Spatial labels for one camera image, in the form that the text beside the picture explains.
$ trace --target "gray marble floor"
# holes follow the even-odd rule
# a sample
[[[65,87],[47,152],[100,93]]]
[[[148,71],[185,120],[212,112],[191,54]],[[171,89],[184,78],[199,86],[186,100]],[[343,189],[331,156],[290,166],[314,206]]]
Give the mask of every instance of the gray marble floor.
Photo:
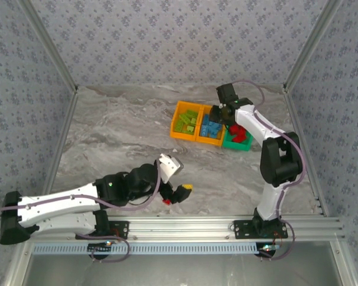
[[[240,97],[259,103],[252,86],[236,85]],[[260,111],[283,130],[292,130],[281,89],[264,90]],[[177,156],[184,169],[171,179],[174,186],[193,184],[183,203],[167,206],[157,197],[142,213],[239,215],[251,214],[261,199],[260,151],[253,141],[248,152],[172,139],[169,128],[178,100],[217,104],[215,86],[96,86],[81,87],[55,178],[53,192],[76,188],[110,173],[152,163],[160,153]],[[284,213],[316,212],[307,179],[292,188]]]

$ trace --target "yellow object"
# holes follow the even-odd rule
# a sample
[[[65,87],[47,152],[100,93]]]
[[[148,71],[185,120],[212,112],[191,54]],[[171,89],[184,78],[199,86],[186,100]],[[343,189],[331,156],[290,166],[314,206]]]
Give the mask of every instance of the yellow object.
[[[190,189],[191,191],[193,190],[193,185],[192,184],[185,184],[185,185],[182,185],[183,188],[185,189]]]
[[[226,127],[223,126],[223,128],[217,133],[217,138],[212,139],[209,137],[202,137],[200,136],[200,129],[203,122],[203,117],[206,114],[209,114],[211,111],[212,106],[211,105],[203,105],[203,104],[197,104],[192,102],[185,102],[185,101],[178,101],[177,108],[174,113],[174,117],[171,121],[171,129],[169,135],[172,138],[177,139],[183,139],[183,140],[189,140],[189,141],[197,141],[201,143],[211,144],[215,146],[221,146],[223,143],[224,134],[226,133]],[[182,132],[176,132],[174,130],[178,120],[180,120],[180,115],[186,113],[188,110],[192,110],[198,113],[196,118],[196,125],[195,125],[195,132],[193,135],[191,134],[185,134]],[[184,130],[187,130],[187,125],[185,124],[183,126]]]

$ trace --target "patterned wallpaper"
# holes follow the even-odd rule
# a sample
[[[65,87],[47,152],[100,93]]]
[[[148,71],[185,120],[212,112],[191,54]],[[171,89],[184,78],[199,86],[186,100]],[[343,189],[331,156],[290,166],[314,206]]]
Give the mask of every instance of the patterned wallpaper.
[[[358,0],[344,1],[292,91],[329,211],[358,265]]]
[[[0,205],[42,191],[69,100],[16,0],[0,0]],[[0,246],[0,285],[12,251]]]
[[[77,85],[283,83],[326,0],[32,0]]]

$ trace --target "blue block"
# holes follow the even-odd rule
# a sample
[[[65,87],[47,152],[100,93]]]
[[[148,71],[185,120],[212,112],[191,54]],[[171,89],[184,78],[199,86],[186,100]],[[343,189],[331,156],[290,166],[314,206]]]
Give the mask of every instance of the blue block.
[[[202,137],[207,137],[208,134],[208,126],[207,125],[202,125],[202,128],[200,130],[200,135]]]
[[[208,125],[209,124],[209,115],[204,115],[202,125]]]

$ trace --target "purple cable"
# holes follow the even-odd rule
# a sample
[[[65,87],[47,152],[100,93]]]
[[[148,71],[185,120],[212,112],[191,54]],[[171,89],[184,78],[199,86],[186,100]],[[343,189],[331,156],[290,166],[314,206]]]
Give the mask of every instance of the purple cable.
[[[277,201],[277,204],[276,204],[276,216],[278,218],[278,220],[282,223],[285,223],[289,226],[289,228],[291,229],[291,232],[292,232],[292,243],[291,243],[291,246],[287,249],[287,251],[283,254],[281,254],[280,256],[278,257],[275,257],[275,258],[272,258],[271,255],[263,252],[263,251],[260,251],[261,254],[265,254],[266,256],[269,257],[270,260],[280,260],[280,259],[283,259],[284,257],[286,257],[293,249],[293,246],[294,246],[294,242],[295,242],[295,239],[296,239],[296,236],[295,236],[295,233],[294,233],[294,229],[293,229],[293,226],[287,222],[286,220],[282,219],[280,217],[280,204],[281,204],[281,201],[282,199],[284,198],[284,195],[285,195],[285,189],[289,188],[290,186],[295,186],[295,185],[298,185],[299,183],[301,183],[301,181],[304,179],[305,177],[305,174],[306,174],[306,165],[305,165],[305,158],[304,158],[304,155],[301,151],[301,149],[299,148],[299,146],[296,144],[296,142],[294,142],[291,138],[289,138],[288,136],[286,136],[285,134],[283,134],[281,131],[278,131],[277,129],[274,129],[272,126],[268,125],[265,121],[263,121],[259,115],[256,113],[257,111],[257,108],[259,106],[262,106],[265,102],[265,95],[264,95],[264,92],[263,90],[256,84],[254,83],[253,81],[251,80],[247,80],[247,79],[241,79],[241,80],[235,80],[234,82],[232,82],[232,84],[234,83],[238,83],[238,82],[245,82],[245,83],[250,83],[252,85],[254,85],[261,93],[261,97],[262,97],[262,100],[259,104],[257,104],[254,109],[253,109],[253,112],[254,112],[254,116],[255,118],[262,124],[264,125],[266,128],[269,128],[270,130],[272,130],[274,133],[280,135],[282,138],[286,139],[289,143],[292,144],[292,146],[296,149],[298,155],[300,156],[301,158],[301,165],[302,165],[302,168],[303,170],[301,171],[301,174],[300,174],[300,177],[294,181],[294,182],[290,182],[289,184],[286,184],[283,189],[281,190],[281,194],[280,194],[280,197],[279,197],[279,200]]]
[[[126,210],[126,211],[130,211],[130,212],[134,211],[134,210],[141,210],[141,209],[146,208],[152,202],[152,200],[155,198],[156,194],[158,193],[159,187],[161,185],[161,169],[159,167],[159,159],[156,159],[156,165],[157,165],[157,170],[158,170],[158,177],[157,177],[157,180],[156,180],[156,185],[155,185],[154,192],[151,195],[151,197],[144,204],[141,204],[140,206],[137,206],[137,207],[119,207],[119,206],[116,206],[114,204],[109,204],[106,201],[101,200],[100,198],[93,197],[92,195],[65,195],[63,197],[50,198],[49,200],[37,201],[35,203],[30,203],[30,204],[23,205],[23,206],[1,207],[0,208],[0,213],[4,212],[6,210],[26,209],[27,207],[36,207],[36,206],[40,206],[42,204],[54,203],[56,201],[74,200],[75,198],[89,198],[90,200],[94,200],[97,203],[102,204],[104,206],[107,206],[110,209]]]
[[[130,256],[130,243],[122,238],[122,237],[117,237],[115,235],[106,235],[106,236],[102,236],[102,237],[91,237],[90,235],[82,235],[82,234],[78,234],[77,236],[85,238],[87,240],[121,240],[122,242],[124,242],[127,245],[127,252],[125,255],[123,255],[121,258],[118,259],[109,259],[109,260],[99,260],[96,259],[94,257],[94,253],[97,251],[97,249],[99,247],[94,247],[93,251],[91,252],[90,256],[93,259],[94,262],[99,262],[99,263],[116,263],[116,262],[121,262],[126,260],[129,256]]]

